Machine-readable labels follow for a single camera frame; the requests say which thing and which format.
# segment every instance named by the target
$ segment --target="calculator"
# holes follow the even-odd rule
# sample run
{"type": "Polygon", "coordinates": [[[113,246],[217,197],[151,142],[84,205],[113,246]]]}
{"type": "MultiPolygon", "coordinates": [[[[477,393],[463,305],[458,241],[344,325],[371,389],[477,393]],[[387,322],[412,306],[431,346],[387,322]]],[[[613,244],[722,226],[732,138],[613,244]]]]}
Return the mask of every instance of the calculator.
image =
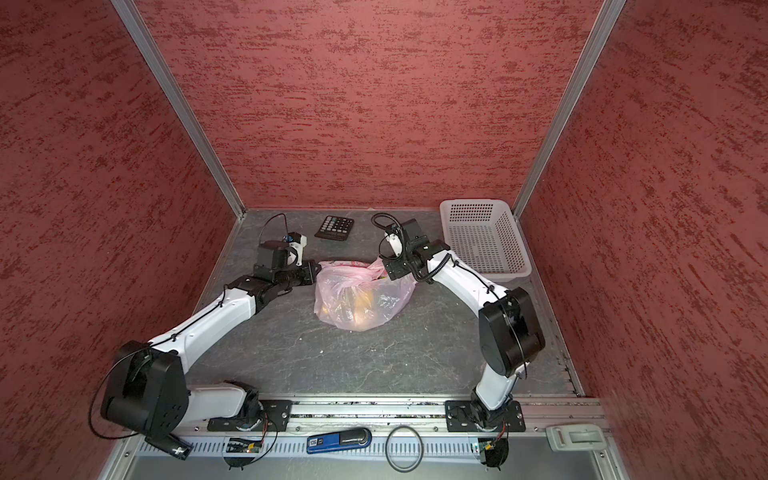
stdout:
{"type": "Polygon", "coordinates": [[[329,215],[323,220],[323,225],[321,225],[320,230],[315,233],[315,237],[343,242],[349,236],[349,231],[354,224],[355,221],[351,218],[329,215]]]}

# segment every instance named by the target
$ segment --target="pink plastic bag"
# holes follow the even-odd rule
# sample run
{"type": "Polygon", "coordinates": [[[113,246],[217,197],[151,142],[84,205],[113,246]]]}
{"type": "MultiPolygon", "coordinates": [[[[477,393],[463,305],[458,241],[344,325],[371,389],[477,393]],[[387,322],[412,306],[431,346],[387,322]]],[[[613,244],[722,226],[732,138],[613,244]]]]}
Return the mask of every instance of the pink plastic bag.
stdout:
{"type": "Polygon", "coordinates": [[[363,332],[383,325],[411,299],[413,275],[390,280],[381,259],[368,263],[320,262],[315,283],[315,314],[340,329],[363,332]]]}

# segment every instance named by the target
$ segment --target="red wall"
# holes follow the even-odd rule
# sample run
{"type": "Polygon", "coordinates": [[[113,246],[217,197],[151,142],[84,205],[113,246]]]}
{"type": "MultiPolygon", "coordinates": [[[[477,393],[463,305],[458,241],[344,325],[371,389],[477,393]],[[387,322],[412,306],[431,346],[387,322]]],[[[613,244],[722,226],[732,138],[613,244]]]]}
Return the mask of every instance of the red wall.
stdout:
{"type": "Polygon", "coordinates": [[[632,478],[768,478],[768,5],[627,2],[522,223],[632,478]]]}
{"type": "Polygon", "coordinates": [[[233,214],[109,2],[5,2],[0,45],[0,478],[91,479],[89,396],[192,312],[233,214]]]}
{"type": "Polygon", "coordinates": [[[138,0],[248,207],[512,204],[601,0],[138,0]]]}

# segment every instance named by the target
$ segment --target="black mounting plate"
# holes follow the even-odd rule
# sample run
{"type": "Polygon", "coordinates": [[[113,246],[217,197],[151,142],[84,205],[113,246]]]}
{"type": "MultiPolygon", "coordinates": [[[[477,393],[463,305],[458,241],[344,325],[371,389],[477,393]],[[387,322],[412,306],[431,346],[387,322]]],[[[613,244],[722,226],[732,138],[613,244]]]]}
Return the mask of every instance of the black mounting plate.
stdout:
{"type": "MultiPolygon", "coordinates": [[[[290,420],[290,409],[293,402],[290,400],[265,400],[261,399],[261,405],[270,420],[269,432],[285,432],[290,420]]],[[[218,418],[208,420],[208,432],[240,432],[232,419],[218,418]]]]}
{"type": "MultiPolygon", "coordinates": [[[[478,426],[469,419],[469,400],[448,400],[445,402],[445,423],[449,432],[480,432],[478,426]]],[[[524,432],[525,419],[520,402],[512,400],[507,405],[504,417],[510,432],[524,432]]],[[[494,432],[502,430],[499,426],[494,432]]]]}

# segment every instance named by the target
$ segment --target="rubber ring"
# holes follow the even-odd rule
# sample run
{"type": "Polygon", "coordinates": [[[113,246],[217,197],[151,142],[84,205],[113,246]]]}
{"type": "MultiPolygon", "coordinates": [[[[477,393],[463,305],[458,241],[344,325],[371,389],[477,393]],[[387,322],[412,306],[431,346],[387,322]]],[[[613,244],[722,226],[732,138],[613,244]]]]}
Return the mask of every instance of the rubber ring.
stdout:
{"type": "Polygon", "coordinates": [[[389,466],[392,467],[395,472],[400,473],[410,473],[416,470],[416,467],[419,466],[419,464],[424,459],[424,441],[422,440],[421,435],[419,433],[412,429],[411,427],[407,425],[400,425],[398,427],[395,427],[390,433],[389,436],[386,438],[386,442],[384,442],[384,456],[386,458],[386,462],[389,463],[389,466]],[[392,459],[389,457],[389,440],[392,438],[392,435],[395,434],[398,430],[410,430],[413,435],[416,436],[417,439],[419,439],[419,457],[416,459],[416,461],[413,463],[413,465],[409,465],[407,467],[401,467],[399,465],[395,465],[394,462],[392,462],[392,459]]]}

